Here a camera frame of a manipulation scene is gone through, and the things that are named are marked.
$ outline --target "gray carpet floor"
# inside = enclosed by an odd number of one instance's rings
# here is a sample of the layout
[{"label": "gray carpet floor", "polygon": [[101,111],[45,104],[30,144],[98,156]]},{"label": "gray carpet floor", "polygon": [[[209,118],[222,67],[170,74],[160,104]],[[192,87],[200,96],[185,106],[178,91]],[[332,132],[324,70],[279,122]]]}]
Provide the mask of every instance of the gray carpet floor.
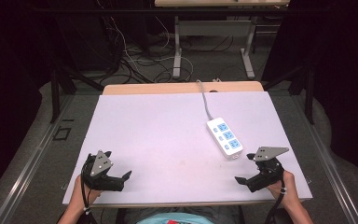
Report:
[{"label": "gray carpet floor", "polygon": [[[184,44],[187,43],[191,49],[211,49],[222,40],[224,37],[199,37],[187,39]],[[193,71],[190,81],[195,81],[198,78],[203,81],[212,81],[217,77],[223,81],[248,80],[244,74],[239,52],[242,40],[234,39],[231,45],[229,41],[220,46],[221,49],[229,46],[224,51],[184,51],[183,56],[188,59],[188,61],[183,61],[184,68]],[[273,41],[273,35],[257,38],[256,52],[251,55],[256,80],[260,80],[262,76]],[[161,61],[161,63],[166,67],[172,67],[172,61]],[[160,64],[147,67],[138,64],[137,67],[143,74],[149,74],[149,78],[154,78],[165,70]],[[186,79],[188,73],[183,72],[182,74],[181,79]],[[99,78],[99,74],[96,73],[88,75],[95,79]],[[119,83],[124,79],[126,78],[111,77],[102,83],[104,85]],[[0,180],[0,221],[4,220],[6,223],[54,223],[65,209],[65,206],[62,205],[65,184],[68,183],[72,175],[78,152],[100,94],[82,82],[76,81],[76,86],[78,88],[76,95],[62,95],[62,115],[52,126],[49,124],[52,112],[50,86],[47,84],[41,88],[43,103],[34,124]],[[316,100],[314,101],[315,125],[310,127],[301,111],[304,95],[290,96],[286,88],[287,83],[282,83],[269,93],[299,164],[305,176],[311,180],[310,190],[314,198],[304,202],[306,208],[315,223],[358,223],[358,218],[350,218],[353,212],[348,214],[346,209],[343,209],[347,205],[346,203],[350,202],[352,203],[351,207],[355,207],[355,211],[358,212],[358,168],[328,150],[331,135],[330,125],[323,107]],[[320,140],[319,142],[315,140],[313,130],[316,132],[316,140]],[[330,167],[337,169],[338,176],[342,179],[342,183],[338,183],[338,188],[336,188],[335,181],[331,179],[328,169],[324,167],[324,160],[321,158],[323,154],[319,152],[321,144],[327,148],[328,156],[332,158]],[[40,160],[33,163],[31,181],[24,186],[21,193],[15,194],[18,196],[18,200],[8,203],[7,198],[13,195],[16,181],[23,174],[24,168],[30,163],[33,155],[38,152],[40,152],[38,154]],[[348,193],[349,196],[349,200],[344,202],[339,197],[339,190],[342,187],[347,190],[345,193]],[[1,213],[8,204],[11,209],[5,211],[9,212]],[[269,203],[243,206],[247,223],[263,223],[271,206],[272,204]],[[99,223],[114,223],[117,209],[95,208],[93,213]]]}]

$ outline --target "white power strip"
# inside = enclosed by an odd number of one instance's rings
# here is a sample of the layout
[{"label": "white power strip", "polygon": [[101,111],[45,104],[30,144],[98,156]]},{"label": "white power strip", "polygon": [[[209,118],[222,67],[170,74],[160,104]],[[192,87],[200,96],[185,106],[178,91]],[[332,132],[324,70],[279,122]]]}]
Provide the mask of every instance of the white power strip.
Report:
[{"label": "white power strip", "polygon": [[234,135],[225,121],[221,118],[207,122],[208,130],[214,141],[228,159],[237,159],[243,150],[243,146]]}]

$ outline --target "black bar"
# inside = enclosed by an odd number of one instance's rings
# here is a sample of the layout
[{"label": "black bar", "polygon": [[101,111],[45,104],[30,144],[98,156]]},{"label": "black bar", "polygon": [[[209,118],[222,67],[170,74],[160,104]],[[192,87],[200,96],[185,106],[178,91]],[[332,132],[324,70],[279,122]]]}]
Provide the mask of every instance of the black bar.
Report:
[{"label": "black bar", "polygon": [[119,17],[133,16],[296,16],[324,17],[330,8],[320,9],[279,9],[279,8],[220,8],[220,7],[181,7],[181,8],[132,8],[132,9],[90,9],[73,10],[62,8],[36,8],[32,11],[40,15],[111,15]]}]

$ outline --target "wooden desk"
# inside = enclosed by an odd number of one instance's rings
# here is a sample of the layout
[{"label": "wooden desk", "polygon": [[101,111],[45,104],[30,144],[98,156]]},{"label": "wooden desk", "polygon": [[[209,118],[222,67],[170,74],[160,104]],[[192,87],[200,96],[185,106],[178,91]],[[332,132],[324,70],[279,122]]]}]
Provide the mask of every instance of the wooden desk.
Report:
[{"label": "wooden desk", "polygon": [[[268,190],[251,193],[234,176],[258,174],[247,153],[290,147],[269,94],[258,82],[203,83],[213,116],[222,117],[245,150],[227,160],[207,131],[199,83],[112,85],[95,108],[63,199],[89,153],[112,151],[111,176],[132,170],[122,192],[106,191],[94,206],[153,207],[273,202]],[[279,156],[296,176],[300,199],[312,195],[293,150]]]},{"label": "wooden desk", "polygon": [[[289,0],[156,0],[157,7],[264,7],[284,6]],[[257,17],[249,21],[180,21],[175,17],[175,58],[173,62],[174,78],[180,76],[182,49],[180,47],[181,35],[234,35],[244,36],[245,48],[241,49],[241,57],[249,79],[255,78],[249,51],[255,35]]]}]

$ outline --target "power strip switch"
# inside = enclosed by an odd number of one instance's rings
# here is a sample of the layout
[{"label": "power strip switch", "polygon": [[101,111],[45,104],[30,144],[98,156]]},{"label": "power strip switch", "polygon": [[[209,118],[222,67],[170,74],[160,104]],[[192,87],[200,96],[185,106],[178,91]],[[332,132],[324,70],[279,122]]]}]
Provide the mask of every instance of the power strip switch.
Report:
[{"label": "power strip switch", "polygon": [[212,119],[207,122],[207,126],[225,157],[230,160],[237,159],[243,150],[243,146],[225,121],[221,118]]}]

